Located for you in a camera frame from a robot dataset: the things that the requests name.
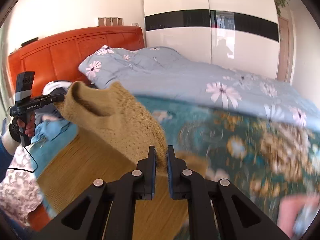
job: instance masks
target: knit fabric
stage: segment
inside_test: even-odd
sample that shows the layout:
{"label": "knit fabric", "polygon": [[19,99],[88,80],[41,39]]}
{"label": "knit fabric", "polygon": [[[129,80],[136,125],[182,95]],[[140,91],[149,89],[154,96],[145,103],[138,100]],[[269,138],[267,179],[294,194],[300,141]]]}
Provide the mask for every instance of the knit fabric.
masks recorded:
{"label": "knit fabric", "polygon": [[[147,157],[150,145],[157,150],[155,197],[136,202],[133,239],[172,240],[188,217],[186,200],[172,200],[166,176],[166,141],[160,125],[119,83],[93,90],[74,83],[64,103],[63,117],[76,123],[79,133],[49,163],[38,178],[45,197],[59,213],[92,182],[115,181]],[[207,162],[187,152],[177,152],[187,167],[205,174]]]}
{"label": "knit fabric", "polygon": [[104,90],[74,82],[57,108],[65,119],[93,131],[134,164],[146,158],[149,146],[154,145],[157,167],[166,171],[167,145],[163,130],[119,82]]}

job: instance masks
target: white cloth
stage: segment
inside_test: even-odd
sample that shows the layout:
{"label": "white cloth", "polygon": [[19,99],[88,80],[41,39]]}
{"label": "white cloth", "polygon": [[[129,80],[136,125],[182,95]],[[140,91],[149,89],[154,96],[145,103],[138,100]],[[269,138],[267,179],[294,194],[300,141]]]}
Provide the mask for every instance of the white cloth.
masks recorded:
{"label": "white cloth", "polygon": [[51,81],[44,86],[42,94],[49,95],[53,90],[57,88],[64,88],[67,91],[71,84],[72,82],[69,81]]}

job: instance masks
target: light switch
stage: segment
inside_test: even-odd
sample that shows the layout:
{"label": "light switch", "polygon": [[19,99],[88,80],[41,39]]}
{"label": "light switch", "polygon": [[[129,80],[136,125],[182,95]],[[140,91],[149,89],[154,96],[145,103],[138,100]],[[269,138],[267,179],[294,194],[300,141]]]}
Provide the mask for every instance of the light switch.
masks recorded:
{"label": "light switch", "polygon": [[106,26],[111,26],[111,18],[110,17],[106,17]]}
{"label": "light switch", "polygon": [[105,21],[104,21],[104,17],[99,17],[98,18],[98,24],[99,24],[99,26],[105,26],[106,25]]}
{"label": "light switch", "polygon": [[118,25],[118,18],[112,18],[112,25]]}

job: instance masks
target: hand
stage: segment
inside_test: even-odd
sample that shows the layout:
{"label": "hand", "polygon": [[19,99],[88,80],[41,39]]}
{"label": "hand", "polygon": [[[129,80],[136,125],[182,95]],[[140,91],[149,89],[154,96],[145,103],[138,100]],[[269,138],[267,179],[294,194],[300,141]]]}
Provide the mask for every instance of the hand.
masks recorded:
{"label": "hand", "polygon": [[282,198],[279,206],[278,227],[292,238],[294,236],[293,227],[301,209],[306,204],[316,209],[319,201],[319,195],[297,194]]}
{"label": "hand", "polygon": [[[36,128],[35,121],[36,121],[36,115],[33,112],[30,117],[30,122],[27,123],[26,131],[24,132],[29,137],[35,136],[35,128]],[[25,127],[26,125],[21,119],[18,119],[17,122],[19,127]]]}

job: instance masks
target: door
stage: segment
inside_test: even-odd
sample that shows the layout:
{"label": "door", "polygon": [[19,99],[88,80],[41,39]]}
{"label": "door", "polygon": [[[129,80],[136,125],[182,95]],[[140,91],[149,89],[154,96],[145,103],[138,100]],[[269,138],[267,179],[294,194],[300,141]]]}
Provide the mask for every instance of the door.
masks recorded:
{"label": "door", "polygon": [[289,69],[289,22],[279,17],[280,53],[277,80],[286,81]]}

